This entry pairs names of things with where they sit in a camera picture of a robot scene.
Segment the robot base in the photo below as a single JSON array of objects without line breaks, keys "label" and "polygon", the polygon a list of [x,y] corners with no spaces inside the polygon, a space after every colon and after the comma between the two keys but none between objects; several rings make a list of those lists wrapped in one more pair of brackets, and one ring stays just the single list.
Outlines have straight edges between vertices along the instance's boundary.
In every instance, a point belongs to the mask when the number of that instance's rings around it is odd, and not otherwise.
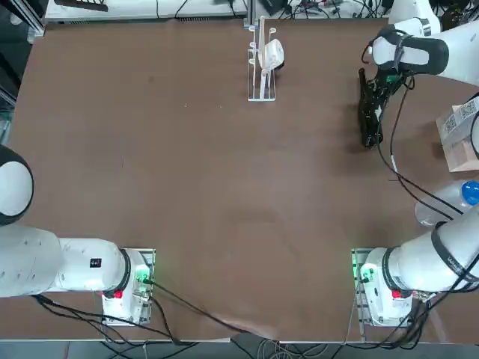
[{"label": "robot base", "polygon": [[[114,298],[102,295],[103,314],[136,324],[147,324],[150,322],[151,304],[149,299],[153,288],[142,281],[153,277],[155,250],[125,248],[125,251],[131,262],[128,284],[123,292],[116,292]],[[113,319],[104,319],[103,322],[107,325],[132,326]]]},{"label": "robot base", "polygon": [[360,280],[364,287],[370,311],[370,323],[374,326],[397,327],[412,307],[412,295],[401,298],[391,291],[382,273],[382,257],[385,248],[375,248],[361,267]]}]

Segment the floor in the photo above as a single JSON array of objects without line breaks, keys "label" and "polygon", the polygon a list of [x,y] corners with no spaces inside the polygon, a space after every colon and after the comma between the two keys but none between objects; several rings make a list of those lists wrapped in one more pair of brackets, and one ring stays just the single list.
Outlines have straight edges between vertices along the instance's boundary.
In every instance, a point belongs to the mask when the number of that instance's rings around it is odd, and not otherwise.
[{"label": "floor", "polygon": [[[257,346],[260,338],[241,334],[234,338],[245,350],[247,350],[253,358],[257,357]],[[298,345],[300,350],[306,350],[311,345]],[[123,350],[125,346],[116,346],[117,350]],[[335,352],[337,345],[330,344],[328,349],[323,353],[323,358],[330,358]],[[181,348],[172,344],[149,345],[147,347],[147,358],[160,359]],[[0,343],[0,359],[31,359],[43,353],[42,358],[48,359],[109,359],[112,353],[98,342],[33,342],[33,343]],[[127,353],[132,359],[145,359],[144,349],[142,347],[135,348]],[[479,347],[477,346],[457,346],[457,345],[437,345],[422,344],[413,351],[394,350],[386,352],[383,349],[374,350],[358,350],[352,348],[344,348],[340,351],[336,359],[466,359],[477,358],[479,355]],[[249,356],[240,351],[233,343],[201,343],[192,349],[185,350],[180,355],[175,356],[177,359],[248,359]]]}]

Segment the cardboard box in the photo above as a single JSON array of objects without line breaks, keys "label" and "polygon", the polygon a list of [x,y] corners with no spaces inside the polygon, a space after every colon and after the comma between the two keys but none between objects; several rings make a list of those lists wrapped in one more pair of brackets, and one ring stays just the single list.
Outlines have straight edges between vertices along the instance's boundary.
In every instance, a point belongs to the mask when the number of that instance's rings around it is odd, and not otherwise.
[{"label": "cardboard box", "polygon": [[436,120],[442,149],[450,172],[479,170],[479,159],[471,144],[471,125],[479,111],[479,98],[453,106]]}]

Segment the blue bottle cap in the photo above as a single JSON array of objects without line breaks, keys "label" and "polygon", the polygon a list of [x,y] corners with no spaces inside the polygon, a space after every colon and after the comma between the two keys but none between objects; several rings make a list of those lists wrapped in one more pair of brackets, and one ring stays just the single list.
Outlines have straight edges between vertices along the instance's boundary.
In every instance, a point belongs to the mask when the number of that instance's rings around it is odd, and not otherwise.
[{"label": "blue bottle cap", "polygon": [[479,182],[468,181],[461,187],[464,200],[471,206],[479,203]]}]

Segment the wooden table surface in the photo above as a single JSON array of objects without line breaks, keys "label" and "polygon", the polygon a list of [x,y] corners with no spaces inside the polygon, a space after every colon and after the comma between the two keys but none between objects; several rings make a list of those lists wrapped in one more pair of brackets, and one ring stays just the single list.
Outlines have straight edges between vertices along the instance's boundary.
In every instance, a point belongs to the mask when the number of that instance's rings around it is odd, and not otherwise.
[{"label": "wooden table surface", "polygon": [[[351,248],[399,245],[424,231],[414,200],[359,141],[360,55],[381,25],[276,23],[286,65],[273,103],[246,101],[250,34],[240,21],[48,28],[31,51],[10,140],[36,181],[21,223],[155,248],[156,279],[223,320],[279,340],[342,342]],[[458,178],[434,120],[474,92],[417,77],[395,147],[405,175],[429,190]],[[51,296],[101,310],[91,293]],[[232,334],[155,296],[183,339]],[[445,301],[424,340],[479,342],[477,299]],[[100,338],[30,298],[0,304],[2,338]],[[162,327],[157,312],[152,327]],[[387,333],[367,331],[370,340]],[[349,340],[360,339],[355,315]]]}]

